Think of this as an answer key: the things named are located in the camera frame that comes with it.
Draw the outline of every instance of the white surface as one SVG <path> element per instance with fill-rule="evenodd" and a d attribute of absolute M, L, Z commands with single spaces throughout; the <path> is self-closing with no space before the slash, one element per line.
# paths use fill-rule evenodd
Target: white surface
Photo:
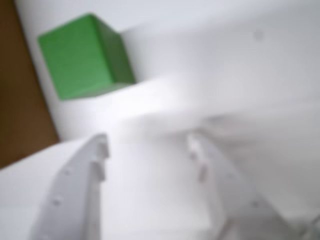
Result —
<path fill-rule="evenodd" d="M 0 171 L 0 239 L 27 240 L 53 177 L 84 142 L 49 147 Z"/>
<path fill-rule="evenodd" d="M 74 139 L 100 131 L 110 134 L 115 156 L 104 199 L 106 226 L 112 227 L 105 230 L 105 236 L 208 226 L 206 216 L 198 210 L 202 208 L 201 200 L 192 200 L 197 188 L 192 184 L 184 188 L 190 170 L 185 169 L 182 160 L 182 140 L 168 136 L 170 140 L 151 141 L 146 137 L 193 128 L 204 117 L 217 117 L 210 121 L 212 134 L 224 140 L 235 159 L 242 160 L 239 165 L 282 213 L 292 216 L 319 208 L 319 174 L 314 167 L 320 155 L 319 1 L 16 3 L 61 138 Z M 119 31 L 128 30 L 123 35 L 141 83 L 96 98 L 61 102 L 37 36 L 85 12 L 98 14 Z M 259 109 L 265 110 L 260 116 Z M 292 112 L 282 115 L 285 109 Z M 244 117 L 238 120 L 238 114 Z M 241 142 L 251 136 L 262 140 L 274 136 L 282 142 L 295 138 L 312 141 L 289 147 L 264 145 L 266 148 L 258 153 L 252 143 L 241 149 L 234 145 L 237 137 Z M 159 178 L 163 184 L 159 192 L 168 204 L 156 201 L 158 192 L 146 191 L 146 179 L 152 186 L 160 184 L 158 165 L 172 180 L 169 183 L 167 178 Z M 149 170 L 154 174 L 147 175 Z M 170 218 L 167 213 L 173 208 L 177 214 Z M 187 216 L 199 221 L 195 224 Z"/>

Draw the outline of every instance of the green block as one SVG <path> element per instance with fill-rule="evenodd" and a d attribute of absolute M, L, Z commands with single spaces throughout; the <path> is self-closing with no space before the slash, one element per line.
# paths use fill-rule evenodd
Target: green block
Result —
<path fill-rule="evenodd" d="M 91 97 L 135 83 L 121 36 L 92 14 L 38 38 L 60 99 Z"/>

